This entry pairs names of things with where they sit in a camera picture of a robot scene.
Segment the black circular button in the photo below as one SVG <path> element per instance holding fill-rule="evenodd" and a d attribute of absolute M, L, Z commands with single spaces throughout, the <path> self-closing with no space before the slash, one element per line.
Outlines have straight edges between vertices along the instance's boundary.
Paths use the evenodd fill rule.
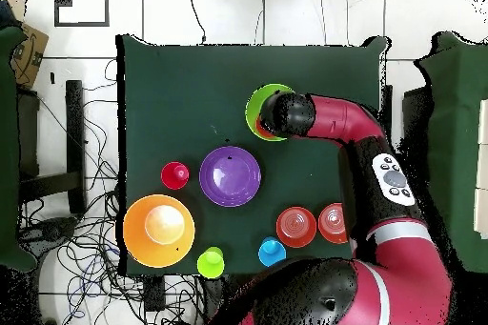
<path fill-rule="evenodd" d="M 402 173 L 397 171 L 388 171 L 383 176 L 383 181 L 388 185 L 396 188 L 405 188 L 407 186 L 407 178 Z"/>

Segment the purple bowl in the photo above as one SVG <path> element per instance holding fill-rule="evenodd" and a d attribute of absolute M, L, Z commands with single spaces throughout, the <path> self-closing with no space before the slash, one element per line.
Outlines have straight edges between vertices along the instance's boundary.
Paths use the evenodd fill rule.
<path fill-rule="evenodd" d="M 213 150 L 200 167 L 200 187 L 204 194 L 220 206 L 234 207 L 249 202 L 261 181 L 255 158 L 239 147 Z"/>

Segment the green tablecloth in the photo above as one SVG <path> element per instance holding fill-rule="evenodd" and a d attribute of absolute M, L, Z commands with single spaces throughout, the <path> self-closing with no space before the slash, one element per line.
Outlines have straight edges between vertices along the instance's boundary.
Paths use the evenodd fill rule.
<path fill-rule="evenodd" d="M 444 32 L 419 65 L 432 85 L 430 192 L 464 268 L 488 273 L 488 240 L 474 231 L 479 105 L 488 98 L 488 47 Z"/>
<path fill-rule="evenodd" d="M 17 89 L 10 58 L 15 47 L 26 40 L 20 28 L 0 30 L 0 265 L 27 272 L 37 265 L 16 239 L 19 223 L 19 132 Z"/>
<path fill-rule="evenodd" d="M 275 235 L 279 213 L 303 206 L 315 217 L 340 201 L 337 148 L 321 140 L 266 142 L 251 133 L 244 110 L 253 91 L 281 83 L 297 92 L 350 98 L 378 108 L 379 56 L 384 38 L 366 47 L 157 47 L 123 37 L 125 52 L 127 207 L 153 193 L 176 197 L 195 222 L 192 249 L 166 269 L 147 268 L 130 256 L 127 274 L 196 274 L 196 259 L 208 247 L 224 253 L 226 274 L 256 273 L 262 239 Z M 213 149 L 239 146 L 257 159 L 262 181 L 249 203 L 237 208 L 215 205 L 200 190 L 200 163 Z M 160 181 L 161 168 L 178 160 L 191 178 L 179 191 Z M 327 242 L 319 232 L 288 256 L 350 257 L 349 245 Z"/>

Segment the control buttons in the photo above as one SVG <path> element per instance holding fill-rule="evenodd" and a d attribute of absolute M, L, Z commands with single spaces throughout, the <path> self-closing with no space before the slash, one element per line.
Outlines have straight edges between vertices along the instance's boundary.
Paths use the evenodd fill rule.
<path fill-rule="evenodd" d="M 384 174 L 383 180 L 390 186 L 397 188 L 405 188 L 407 186 L 407 178 L 402 173 L 396 171 L 388 171 Z"/>
<path fill-rule="evenodd" d="M 386 152 L 377 154 L 371 164 L 376 181 L 385 199 L 392 204 L 402 206 L 414 206 L 416 204 L 407 178 L 393 155 Z"/>

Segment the yellow bowl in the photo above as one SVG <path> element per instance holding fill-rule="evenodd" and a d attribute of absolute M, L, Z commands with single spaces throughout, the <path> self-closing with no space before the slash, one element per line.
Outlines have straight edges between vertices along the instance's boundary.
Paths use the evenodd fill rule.
<path fill-rule="evenodd" d="M 170 206 L 179 212 L 178 215 L 183 218 L 182 230 L 181 221 L 170 224 L 170 228 L 168 225 L 164 228 L 154 224 L 152 214 L 158 214 L 157 208 L 161 206 Z M 192 215 L 183 203 L 165 194 L 152 194 L 135 201 L 124 217 L 124 242 L 132 257 L 142 265 L 151 268 L 174 265 L 185 257 L 193 241 Z"/>

